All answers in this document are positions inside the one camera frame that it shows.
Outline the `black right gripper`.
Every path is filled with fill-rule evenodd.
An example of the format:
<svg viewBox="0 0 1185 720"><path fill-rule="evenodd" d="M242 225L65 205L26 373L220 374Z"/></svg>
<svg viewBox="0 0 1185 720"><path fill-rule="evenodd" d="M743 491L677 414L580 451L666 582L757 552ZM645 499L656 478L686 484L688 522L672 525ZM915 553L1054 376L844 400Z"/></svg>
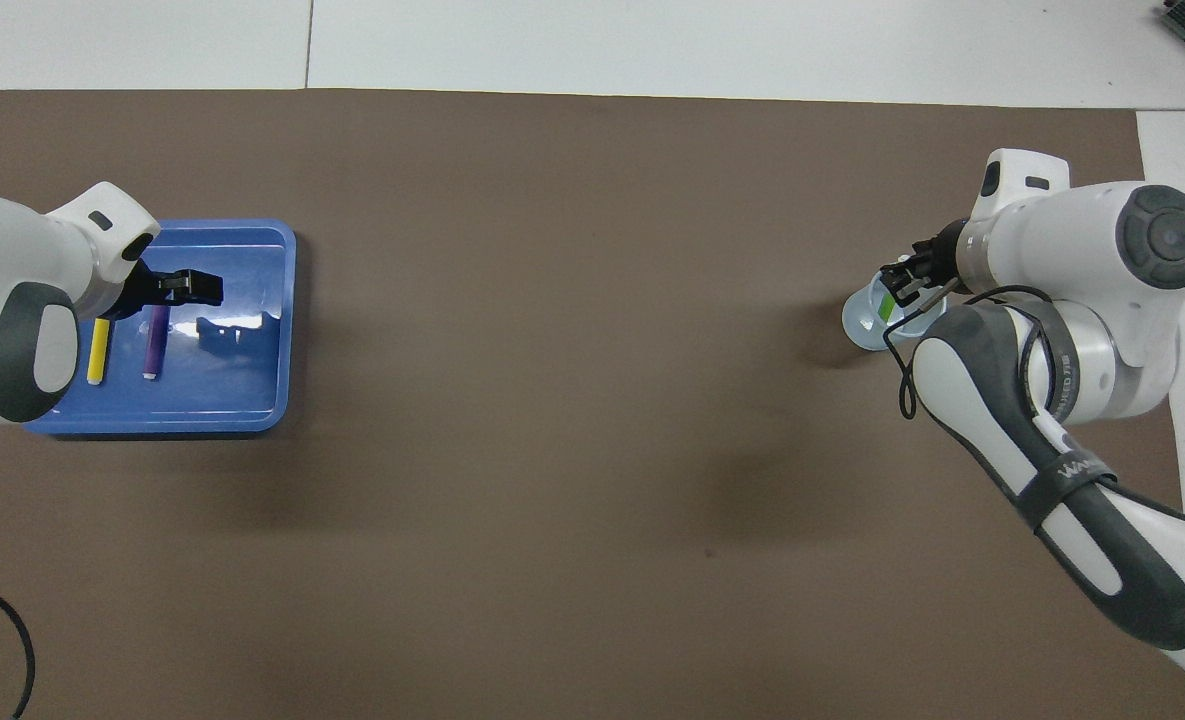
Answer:
<svg viewBox="0 0 1185 720"><path fill-rule="evenodd" d="M899 261L880 266L879 279L886 292L897 292L902 309L921 309L956 291L961 272L957 269L957 242L965 220L954 220L930 238L930 252L899 256Z"/></svg>

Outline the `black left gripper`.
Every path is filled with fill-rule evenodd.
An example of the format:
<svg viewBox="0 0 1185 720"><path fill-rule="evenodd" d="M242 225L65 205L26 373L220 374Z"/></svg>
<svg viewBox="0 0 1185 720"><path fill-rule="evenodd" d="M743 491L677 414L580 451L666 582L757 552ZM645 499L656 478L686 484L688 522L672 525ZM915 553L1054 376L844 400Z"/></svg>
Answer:
<svg viewBox="0 0 1185 720"><path fill-rule="evenodd" d="M145 306L220 306L225 300L225 283L220 275L182 269L177 272L153 272L145 261L136 261L127 274L115 304L113 322L130 319Z"/></svg>

